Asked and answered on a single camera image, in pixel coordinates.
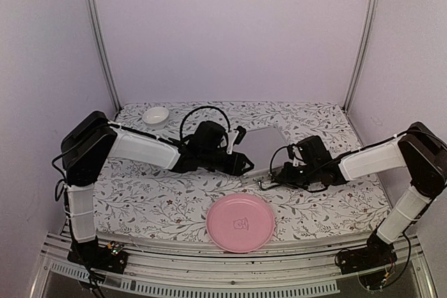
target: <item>white bowl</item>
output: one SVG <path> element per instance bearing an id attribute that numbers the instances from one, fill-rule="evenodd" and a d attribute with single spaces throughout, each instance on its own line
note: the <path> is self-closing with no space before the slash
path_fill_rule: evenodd
<path id="1" fill-rule="evenodd" d="M 149 108 L 143 115 L 143 122 L 152 129 L 161 129 L 168 123 L 169 110 L 166 107 Z"/>

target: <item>pink plate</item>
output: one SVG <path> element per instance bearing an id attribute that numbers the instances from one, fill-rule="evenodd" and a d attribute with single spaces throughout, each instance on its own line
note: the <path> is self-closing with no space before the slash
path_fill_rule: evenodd
<path id="1" fill-rule="evenodd" d="M 232 253 L 248 253 L 272 237 L 274 216 L 270 207 L 254 195 L 227 195 L 215 202 L 207 213 L 211 240 Z"/>

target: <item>white clip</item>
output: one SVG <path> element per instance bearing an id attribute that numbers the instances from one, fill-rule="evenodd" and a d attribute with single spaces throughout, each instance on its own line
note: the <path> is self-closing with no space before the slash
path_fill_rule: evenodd
<path id="1" fill-rule="evenodd" d="M 233 147 L 235 145 L 235 141 L 236 141 L 236 138 L 238 135 L 239 135 L 239 131 L 237 131 L 237 130 L 233 130 L 228 133 L 228 144 L 226 147 L 226 153 L 228 155 L 231 155 L 233 153 Z"/>
<path id="2" fill-rule="evenodd" d="M 297 167 L 297 166 L 299 166 L 300 165 L 300 160 L 298 160 L 297 158 L 296 158 L 296 147 L 293 147 L 293 166 L 294 167 Z"/>

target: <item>robotic arm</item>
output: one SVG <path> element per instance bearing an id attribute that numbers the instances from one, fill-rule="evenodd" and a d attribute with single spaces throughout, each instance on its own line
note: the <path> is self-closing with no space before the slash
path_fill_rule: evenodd
<path id="1" fill-rule="evenodd" d="M 61 143 L 65 210 L 73 238 L 68 259 L 120 273 L 126 266 L 122 246 L 100 248 L 96 238 L 93 189 L 107 158 L 127 158 L 178 173 L 203 167 L 240 176 L 254 168 L 244 154 L 233 151 L 245 133 L 241 126 L 227 133 L 219 124 L 203 121 L 193 135 L 181 141 L 165 140 L 111 122 L 102 112 L 91 113 Z"/>
<path id="2" fill-rule="evenodd" d="M 304 165 L 297 164 L 296 149 Z M 318 136 L 292 144 L 288 151 L 294 163 L 285 163 L 278 175 L 272 175 L 272 180 L 292 188 L 307 188 L 314 182 L 321 182 L 327 188 L 397 167 L 406 167 L 411 175 L 410 187 L 373 231 L 367 246 L 337 255 L 336 264 L 343 274 L 395 262 L 397 257 L 393 242 L 425 213 L 446 188 L 447 146 L 420 122 L 412 124 L 407 131 L 392 139 L 335 159 L 331 158 Z M 378 281 L 369 279 L 368 282 L 368 276 L 364 275 L 364 283 L 372 288 L 370 284 L 377 284 Z"/>

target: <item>patterned table cover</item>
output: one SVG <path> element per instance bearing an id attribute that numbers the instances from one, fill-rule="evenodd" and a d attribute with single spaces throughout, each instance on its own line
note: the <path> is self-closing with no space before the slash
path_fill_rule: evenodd
<path id="1" fill-rule="evenodd" d="M 332 156 L 359 147 L 359 142 L 338 105 L 329 103 L 204 102 L 128 104 L 117 116 L 124 126 L 160 135 L 179 137 L 184 115 L 201 105 L 220 107 L 232 128 L 247 130 L 275 124 L 292 143 L 320 135 Z M 148 107 L 170 110 L 168 125 L 151 131 L 141 116 Z M 185 123 L 192 133 L 202 120 L 225 124 L 212 110 L 201 110 Z M 273 241 L 315 239 L 373 230 L 389 211 L 387 199 L 376 175 L 330 186 L 322 193 L 276 188 L 261 191 L 256 185 L 242 186 L 237 177 L 206 170 L 175 174 L 125 159 L 106 162 L 95 185 L 95 224 L 99 231 L 126 236 L 209 242 L 205 215 L 211 205 L 232 193 L 262 197 L 272 207 L 276 228 Z"/>

